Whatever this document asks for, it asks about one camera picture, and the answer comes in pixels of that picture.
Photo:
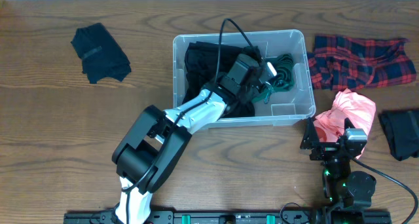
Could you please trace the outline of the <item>large black garment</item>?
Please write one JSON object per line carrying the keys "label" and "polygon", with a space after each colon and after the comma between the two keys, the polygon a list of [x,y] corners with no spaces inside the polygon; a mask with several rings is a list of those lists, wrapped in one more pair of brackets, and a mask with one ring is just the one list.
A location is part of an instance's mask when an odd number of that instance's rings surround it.
{"label": "large black garment", "polygon": [[[216,45],[213,43],[200,42],[190,43],[185,53],[185,69],[188,89],[183,98],[186,103],[197,97],[206,84],[216,82],[218,86],[221,77],[226,75],[239,54],[246,54],[253,59],[260,60],[260,51],[257,47],[234,47],[229,45]],[[251,102],[241,103],[233,99],[232,105],[225,113],[225,118],[254,117],[255,108]]]}

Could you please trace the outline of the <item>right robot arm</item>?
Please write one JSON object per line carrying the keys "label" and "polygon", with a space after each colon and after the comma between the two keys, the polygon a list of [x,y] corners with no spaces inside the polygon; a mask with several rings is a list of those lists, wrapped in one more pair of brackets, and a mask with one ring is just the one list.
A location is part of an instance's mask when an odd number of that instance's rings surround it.
{"label": "right robot arm", "polygon": [[301,149],[310,150],[310,160],[323,166],[323,192],[330,205],[310,215],[311,223],[363,223],[363,211],[371,207],[376,179],[362,171],[352,171],[350,163],[367,143],[367,135],[344,120],[344,133],[335,142],[321,142],[313,118],[307,120]]}

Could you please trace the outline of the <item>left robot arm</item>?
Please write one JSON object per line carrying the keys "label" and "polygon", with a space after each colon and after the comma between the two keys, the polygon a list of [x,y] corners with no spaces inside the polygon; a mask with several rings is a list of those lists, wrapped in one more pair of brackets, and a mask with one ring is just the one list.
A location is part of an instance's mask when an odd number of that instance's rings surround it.
{"label": "left robot arm", "polygon": [[270,62],[239,54],[228,73],[214,76],[190,101],[164,111],[147,107],[112,155],[122,186],[118,223],[144,223],[153,193],[173,172],[192,135],[250,102],[276,74]]}

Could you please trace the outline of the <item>small black cloth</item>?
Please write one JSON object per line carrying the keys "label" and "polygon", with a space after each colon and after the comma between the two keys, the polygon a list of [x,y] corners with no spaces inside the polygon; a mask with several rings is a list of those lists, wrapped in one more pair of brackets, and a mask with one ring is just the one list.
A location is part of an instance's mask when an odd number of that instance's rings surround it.
{"label": "small black cloth", "polygon": [[127,55],[102,23],[78,28],[71,44],[90,84],[107,77],[122,82],[132,71]]}

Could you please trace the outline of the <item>dark green garment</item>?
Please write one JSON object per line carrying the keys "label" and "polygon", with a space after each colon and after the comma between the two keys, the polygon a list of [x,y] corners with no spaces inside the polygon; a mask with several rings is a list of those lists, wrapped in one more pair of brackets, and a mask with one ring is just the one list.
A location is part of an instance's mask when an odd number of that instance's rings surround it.
{"label": "dark green garment", "polygon": [[268,67],[276,71],[276,75],[269,78],[268,85],[265,85],[263,91],[251,100],[252,103],[263,100],[264,104],[267,104],[274,93],[288,92],[294,87],[295,82],[292,76],[294,60],[291,54],[266,58],[266,63]]}

